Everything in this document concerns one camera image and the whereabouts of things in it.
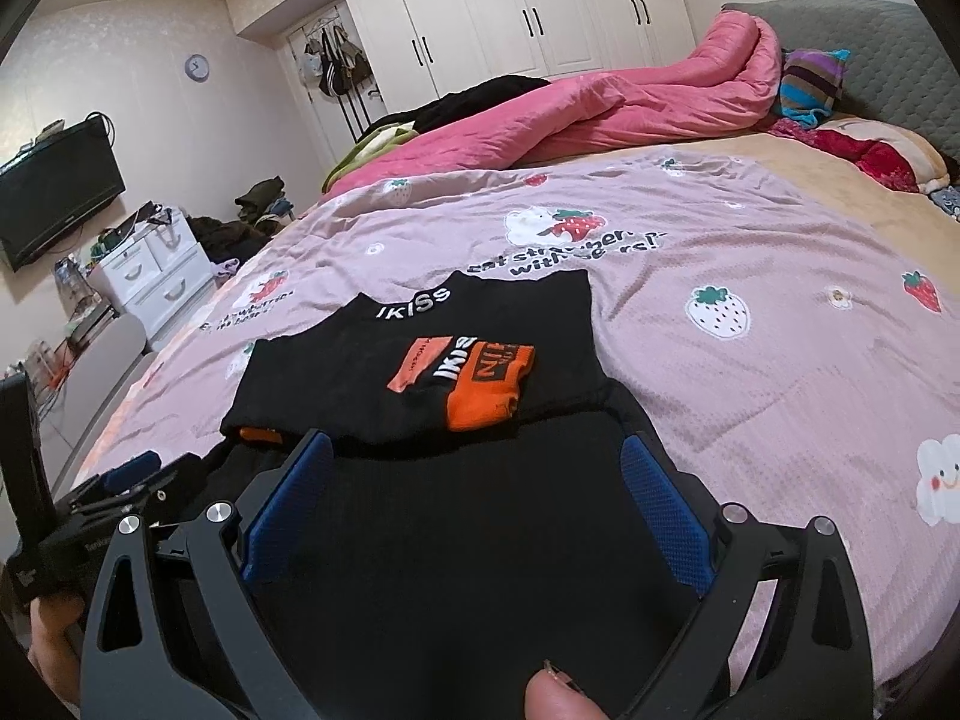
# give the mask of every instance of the orange patch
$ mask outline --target orange patch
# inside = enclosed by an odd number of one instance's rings
[[[407,351],[407,356],[400,363],[400,370],[387,384],[387,389],[398,394],[408,388],[419,378],[424,370],[430,367],[445,348],[450,346],[453,336],[446,338],[417,338]]]
[[[520,403],[520,382],[533,364],[533,346],[475,343],[446,399],[446,426],[462,432],[510,419]]]

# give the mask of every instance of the drawer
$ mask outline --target drawer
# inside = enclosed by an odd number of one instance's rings
[[[160,266],[143,239],[129,245],[102,264],[102,279],[117,306],[126,303],[160,277]]]
[[[194,245],[193,250],[174,269],[164,272],[157,284],[143,290],[127,303],[124,311],[134,314],[143,322],[147,338],[152,338],[210,279],[213,279],[210,261],[203,250]]]
[[[150,254],[154,255],[162,271],[169,271],[182,256],[197,245],[197,240],[190,232],[190,225],[186,217],[174,212],[172,223],[162,227],[155,227],[143,239],[147,242]]]

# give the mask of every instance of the human hand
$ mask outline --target human hand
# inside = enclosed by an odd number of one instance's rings
[[[550,661],[544,661],[544,670],[527,683],[523,711],[526,720],[608,720],[570,675]]]
[[[30,603],[30,652],[27,658],[61,701],[80,705],[80,659],[66,629],[83,614],[83,599],[58,592]]]

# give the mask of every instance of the pink comforter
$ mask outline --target pink comforter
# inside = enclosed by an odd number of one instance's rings
[[[556,81],[414,138],[337,181],[327,197],[385,178],[504,170],[520,160],[728,135],[766,116],[780,80],[771,26],[724,12],[682,62]]]

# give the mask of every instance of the white dresser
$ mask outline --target white dresser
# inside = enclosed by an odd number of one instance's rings
[[[118,311],[143,322],[155,350],[215,289],[210,261],[178,210],[170,225],[138,229],[97,263],[88,281]]]

